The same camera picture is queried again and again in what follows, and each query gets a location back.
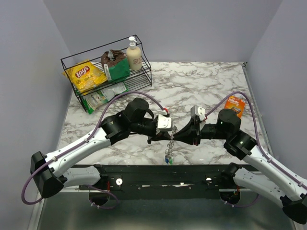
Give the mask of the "metal disc with key rings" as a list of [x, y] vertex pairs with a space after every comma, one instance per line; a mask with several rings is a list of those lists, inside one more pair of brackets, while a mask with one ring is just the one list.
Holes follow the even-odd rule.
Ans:
[[173, 136], [177, 133], [177, 126], [173, 126], [173, 130], [171, 133], [171, 140], [169, 141], [169, 143], [167, 144], [167, 148], [165, 150], [165, 158], [172, 159], [173, 158], [173, 147], [174, 147], [174, 140], [173, 140]]

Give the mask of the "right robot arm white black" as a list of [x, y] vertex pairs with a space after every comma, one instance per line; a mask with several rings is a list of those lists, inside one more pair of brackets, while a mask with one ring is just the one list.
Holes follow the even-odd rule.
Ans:
[[291, 220], [307, 222], [307, 181], [266, 152], [257, 138], [240, 129], [241, 119], [231, 109], [219, 112], [216, 124], [201, 125], [201, 112], [192, 112], [189, 123], [174, 135], [174, 140], [199, 145], [201, 139], [223, 139], [232, 156], [257, 169], [255, 175], [231, 163], [221, 175], [223, 186], [238, 185], [266, 197], [282, 208]]

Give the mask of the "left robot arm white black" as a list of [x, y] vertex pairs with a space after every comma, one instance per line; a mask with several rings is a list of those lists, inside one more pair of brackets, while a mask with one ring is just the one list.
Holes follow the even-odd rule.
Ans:
[[37, 152], [31, 158], [31, 175], [42, 198], [54, 196], [63, 188], [77, 185], [102, 189], [106, 177], [95, 166], [75, 168], [74, 165], [98, 150], [129, 137], [131, 133], [145, 135], [148, 142], [169, 140], [173, 129], [170, 115], [163, 111], [152, 115], [149, 104], [142, 98], [129, 102], [123, 111], [108, 116], [97, 128], [75, 142], [51, 153]]

